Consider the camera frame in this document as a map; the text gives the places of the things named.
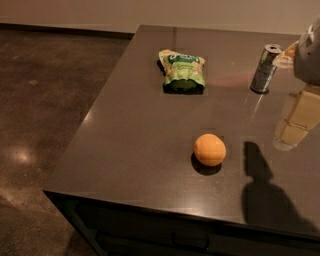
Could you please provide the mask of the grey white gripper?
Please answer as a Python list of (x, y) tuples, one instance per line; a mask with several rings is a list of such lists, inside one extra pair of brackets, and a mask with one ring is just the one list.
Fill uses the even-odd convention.
[(275, 130), (274, 147), (289, 151), (320, 122), (320, 17), (272, 64), (284, 69), (294, 66), (295, 77), (308, 83), (298, 94), (288, 96)]

